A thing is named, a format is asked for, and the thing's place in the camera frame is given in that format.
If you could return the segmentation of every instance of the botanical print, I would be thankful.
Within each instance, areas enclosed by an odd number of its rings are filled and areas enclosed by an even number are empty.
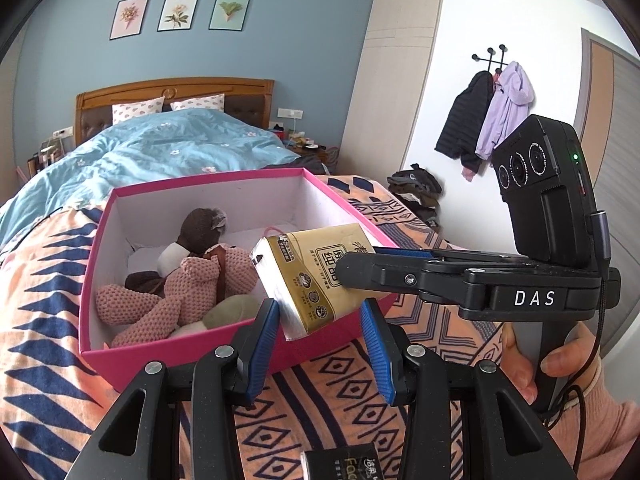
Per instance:
[[[148,0],[122,0],[116,7],[110,40],[140,33]]]
[[[189,30],[198,0],[164,0],[158,30]]]
[[[216,0],[210,29],[242,30],[249,0]]]

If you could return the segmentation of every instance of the lavender hooded jacket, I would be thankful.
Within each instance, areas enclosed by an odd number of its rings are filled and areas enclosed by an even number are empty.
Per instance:
[[[476,145],[477,156],[487,160],[494,148],[520,126],[529,115],[534,97],[527,74],[518,63],[511,61],[495,83],[494,98]]]

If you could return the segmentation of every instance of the wooden headboard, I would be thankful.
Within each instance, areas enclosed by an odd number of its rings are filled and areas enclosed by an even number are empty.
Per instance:
[[[164,96],[169,104],[189,97],[225,95],[225,113],[251,126],[267,129],[273,80],[237,77],[177,77],[126,83],[79,94],[76,98],[76,146],[111,126],[111,105]]]

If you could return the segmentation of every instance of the blue blanket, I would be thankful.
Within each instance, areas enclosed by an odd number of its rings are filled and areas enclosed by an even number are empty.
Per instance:
[[[132,118],[82,143],[0,208],[0,260],[57,209],[100,203],[114,187],[203,172],[258,170],[296,157],[272,133],[216,110]]]

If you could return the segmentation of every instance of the pink crocheted plush toy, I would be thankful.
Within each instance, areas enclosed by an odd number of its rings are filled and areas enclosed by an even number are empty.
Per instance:
[[[176,325],[201,320],[219,301],[249,294],[257,281],[248,251],[218,244],[204,258],[184,258],[166,277],[164,298],[121,285],[105,285],[96,292],[95,307],[100,320],[108,325],[130,324],[111,342],[116,348],[167,338]]]

